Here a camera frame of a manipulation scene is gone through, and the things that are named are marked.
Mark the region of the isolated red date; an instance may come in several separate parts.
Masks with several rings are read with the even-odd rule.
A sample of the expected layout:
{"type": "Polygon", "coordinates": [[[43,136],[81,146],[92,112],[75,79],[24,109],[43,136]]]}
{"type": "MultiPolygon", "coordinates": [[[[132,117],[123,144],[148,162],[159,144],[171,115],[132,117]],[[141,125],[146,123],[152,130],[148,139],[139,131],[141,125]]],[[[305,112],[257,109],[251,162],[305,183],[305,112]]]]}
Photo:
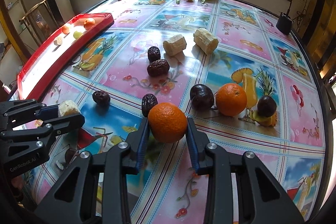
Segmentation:
{"type": "Polygon", "coordinates": [[[110,104],[110,96],[103,90],[95,91],[92,94],[92,99],[99,106],[108,106],[110,104]]]}

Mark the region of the small dark plum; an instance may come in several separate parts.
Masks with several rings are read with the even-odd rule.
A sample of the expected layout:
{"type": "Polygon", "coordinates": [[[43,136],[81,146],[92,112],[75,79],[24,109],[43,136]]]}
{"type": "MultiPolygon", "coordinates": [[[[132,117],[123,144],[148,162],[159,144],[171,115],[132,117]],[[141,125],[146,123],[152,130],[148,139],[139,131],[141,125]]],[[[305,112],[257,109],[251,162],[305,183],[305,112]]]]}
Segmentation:
{"type": "Polygon", "coordinates": [[[277,104],[271,96],[262,96],[257,103],[258,114],[262,117],[271,117],[277,109],[277,104]]]}

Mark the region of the green grape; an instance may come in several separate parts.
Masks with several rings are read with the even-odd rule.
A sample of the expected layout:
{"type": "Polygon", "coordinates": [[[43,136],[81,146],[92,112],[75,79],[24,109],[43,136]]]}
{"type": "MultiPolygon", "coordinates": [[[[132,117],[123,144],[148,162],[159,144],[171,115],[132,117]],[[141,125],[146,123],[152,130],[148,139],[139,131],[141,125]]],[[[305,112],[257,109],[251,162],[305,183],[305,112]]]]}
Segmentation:
{"type": "Polygon", "coordinates": [[[74,37],[75,39],[80,38],[82,35],[83,35],[83,33],[80,32],[80,31],[75,31],[75,32],[73,33],[73,37],[74,37]]]}

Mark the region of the dark date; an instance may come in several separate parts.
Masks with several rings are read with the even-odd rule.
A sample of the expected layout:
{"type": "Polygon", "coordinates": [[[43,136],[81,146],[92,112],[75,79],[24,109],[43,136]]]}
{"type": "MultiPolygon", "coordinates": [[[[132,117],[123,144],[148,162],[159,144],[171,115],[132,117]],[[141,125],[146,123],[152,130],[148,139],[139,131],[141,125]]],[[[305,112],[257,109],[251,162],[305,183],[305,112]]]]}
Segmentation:
{"type": "Polygon", "coordinates": [[[152,46],[147,51],[147,58],[149,59],[150,63],[157,61],[161,58],[161,51],[158,47],[152,46]]]}
{"type": "Polygon", "coordinates": [[[157,97],[154,94],[145,94],[141,102],[142,115],[147,118],[150,110],[157,104],[157,97]]]}

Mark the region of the large orange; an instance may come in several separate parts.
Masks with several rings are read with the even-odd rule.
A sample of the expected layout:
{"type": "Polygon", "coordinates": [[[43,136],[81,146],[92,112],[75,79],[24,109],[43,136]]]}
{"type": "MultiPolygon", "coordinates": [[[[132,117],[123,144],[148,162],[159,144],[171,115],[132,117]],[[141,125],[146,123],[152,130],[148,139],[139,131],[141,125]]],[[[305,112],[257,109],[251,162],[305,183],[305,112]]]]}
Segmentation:
{"type": "Polygon", "coordinates": [[[184,112],[169,102],[155,105],[147,118],[154,138],[160,143],[175,143],[183,138],[187,130],[184,112]]]}

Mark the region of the large dark plum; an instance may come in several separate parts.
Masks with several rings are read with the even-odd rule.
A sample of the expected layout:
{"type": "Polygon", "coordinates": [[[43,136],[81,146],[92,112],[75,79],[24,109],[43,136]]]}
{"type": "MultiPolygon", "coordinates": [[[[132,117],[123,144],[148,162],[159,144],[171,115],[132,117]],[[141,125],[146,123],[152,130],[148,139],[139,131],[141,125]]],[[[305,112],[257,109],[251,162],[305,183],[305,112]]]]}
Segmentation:
{"type": "Polygon", "coordinates": [[[190,89],[191,106],[197,111],[206,111],[214,105],[212,90],[203,84],[196,84],[190,89]]]}

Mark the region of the reddish brown date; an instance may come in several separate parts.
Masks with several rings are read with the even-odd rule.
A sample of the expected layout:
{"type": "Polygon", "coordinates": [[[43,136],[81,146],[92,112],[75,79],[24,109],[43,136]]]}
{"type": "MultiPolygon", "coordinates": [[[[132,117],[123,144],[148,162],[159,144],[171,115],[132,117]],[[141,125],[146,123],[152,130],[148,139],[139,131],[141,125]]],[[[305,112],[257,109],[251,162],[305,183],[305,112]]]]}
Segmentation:
{"type": "Polygon", "coordinates": [[[159,77],[161,75],[167,75],[170,69],[170,65],[166,59],[159,59],[153,61],[147,66],[147,74],[150,77],[159,77]]]}

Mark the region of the wooden chair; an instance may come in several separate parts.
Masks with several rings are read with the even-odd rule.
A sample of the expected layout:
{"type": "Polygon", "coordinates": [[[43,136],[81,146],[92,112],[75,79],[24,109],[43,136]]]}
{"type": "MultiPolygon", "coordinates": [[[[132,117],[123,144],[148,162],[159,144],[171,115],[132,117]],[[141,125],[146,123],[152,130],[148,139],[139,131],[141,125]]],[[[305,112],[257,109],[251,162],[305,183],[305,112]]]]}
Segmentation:
{"type": "Polygon", "coordinates": [[[19,19],[19,23],[23,24],[25,28],[27,28],[28,32],[38,46],[41,46],[59,26],[51,12],[51,9],[49,8],[47,0],[43,0],[29,9],[29,11],[26,12],[21,19],[19,19]],[[46,10],[54,27],[51,27],[45,18],[43,18],[40,9],[46,10]]]}

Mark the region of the red white tray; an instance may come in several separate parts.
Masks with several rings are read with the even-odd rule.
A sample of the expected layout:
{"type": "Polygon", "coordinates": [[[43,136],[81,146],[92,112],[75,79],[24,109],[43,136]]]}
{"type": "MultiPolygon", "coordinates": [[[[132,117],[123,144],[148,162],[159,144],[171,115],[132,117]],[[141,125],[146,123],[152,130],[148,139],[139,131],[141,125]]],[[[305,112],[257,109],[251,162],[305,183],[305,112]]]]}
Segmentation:
{"type": "Polygon", "coordinates": [[[58,76],[75,55],[94,37],[114,24],[111,13],[79,14],[68,21],[72,25],[68,35],[58,28],[33,53],[17,76],[18,94],[21,100],[40,99],[47,87],[58,76]],[[96,20],[96,25],[89,30],[83,26],[87,18],[96,20]],[[73,33],[80,31],[83,35],[75,39],[73,33]],[[62,37],[60,46],[54,44],[56,37],[62,37]]]}

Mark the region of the sugarcane piece near dates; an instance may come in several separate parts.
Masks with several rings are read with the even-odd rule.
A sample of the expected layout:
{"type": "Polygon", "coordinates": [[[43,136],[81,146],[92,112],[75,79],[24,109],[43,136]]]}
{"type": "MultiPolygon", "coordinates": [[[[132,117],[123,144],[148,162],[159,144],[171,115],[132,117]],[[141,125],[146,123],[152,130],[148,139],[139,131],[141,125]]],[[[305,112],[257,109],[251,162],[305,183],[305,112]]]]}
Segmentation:
{"type": "Polygon", "coordinates": [[[177,34],[163,41],[163,48],[168,56],[174,56],[182,52],[187,47],[187,42],[183,35],[177,34]]]}

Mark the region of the long sugarcane piece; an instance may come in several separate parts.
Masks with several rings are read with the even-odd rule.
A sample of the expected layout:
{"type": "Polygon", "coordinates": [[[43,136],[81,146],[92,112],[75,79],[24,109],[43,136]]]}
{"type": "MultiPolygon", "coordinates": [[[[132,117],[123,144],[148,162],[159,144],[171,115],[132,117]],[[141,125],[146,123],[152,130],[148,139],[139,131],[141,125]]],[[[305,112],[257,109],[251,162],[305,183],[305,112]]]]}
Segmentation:
{"type": "Polygon", "coordinates": [[[206,54],[211,55],[218,46],[218,39],[205,28],[198,28],[194,34],[195,44],[206,54]]]}

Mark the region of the black small container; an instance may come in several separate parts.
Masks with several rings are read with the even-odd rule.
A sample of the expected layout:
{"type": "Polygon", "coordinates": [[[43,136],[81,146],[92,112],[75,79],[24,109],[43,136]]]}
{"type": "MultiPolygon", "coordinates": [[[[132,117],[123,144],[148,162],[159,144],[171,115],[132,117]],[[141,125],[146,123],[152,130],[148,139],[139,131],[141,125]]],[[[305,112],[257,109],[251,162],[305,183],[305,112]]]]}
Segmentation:
{"type": "Polygon", "coordinates": [[[284,35],[288,36],[291,32],[293,21],[286,13],[281,13],[276,23],[276,28],[284,35]]]}

